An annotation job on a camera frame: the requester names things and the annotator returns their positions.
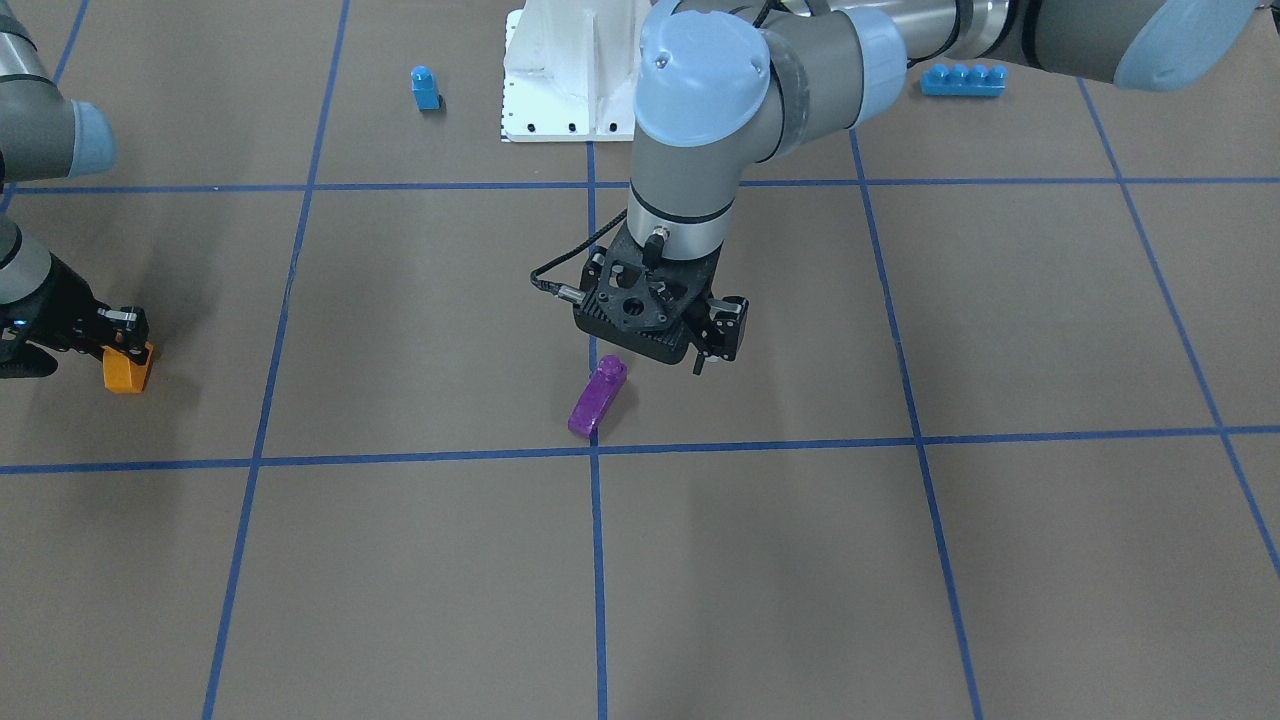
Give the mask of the black gripper with camera mount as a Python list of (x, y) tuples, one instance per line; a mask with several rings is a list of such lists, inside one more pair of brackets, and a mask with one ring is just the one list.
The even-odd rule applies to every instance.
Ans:
[(590, 336), (668, 365), (695, 350), (694, 375), (701, 375), (708, 364), (731, 363), (745, 337), (749, 301), (714, 296), (719, 260), (718, 250), (695, 260), (652, 259), (622, 227), (582, 268), (575, 324)]

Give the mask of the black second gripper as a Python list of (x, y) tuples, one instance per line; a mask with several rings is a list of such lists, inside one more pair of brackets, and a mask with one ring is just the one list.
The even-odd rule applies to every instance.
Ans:
[(58, 369), (55, 352), (76, 351), (99, 361), (148, 359), (148, 322), (141, 306), (110, 307), (61, 259), (33, 293), (3, 305), (1, 378), (45, 378)]

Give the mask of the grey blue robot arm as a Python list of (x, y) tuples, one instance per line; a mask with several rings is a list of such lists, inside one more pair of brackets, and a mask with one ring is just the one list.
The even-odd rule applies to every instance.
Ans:
[(658, 363), (731, 363), (749, 304), (713, 281), (742, 173), (888, 110), (913, 67), (993, 59), (1124, 90), (1198, 81), (1253, 1), (659, 1), (637, 41), (627, 208), (598, 231), (577, 328)]

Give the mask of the second grey robot arm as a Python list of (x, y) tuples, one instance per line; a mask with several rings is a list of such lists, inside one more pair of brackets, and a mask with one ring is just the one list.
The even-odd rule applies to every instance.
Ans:
[[(3, 5), (3, 183), (97, 174), (113, 168), (116, 146), (106, 117), (64, 97), (27, 28)], [(148, 322), (138, 306), (111, 307), (38, 238), (1, 219), (3, 378), (45, 378), (55, 354), (101, 363), (104, 386), (119, 395), (145, 389), (154, 360)]]

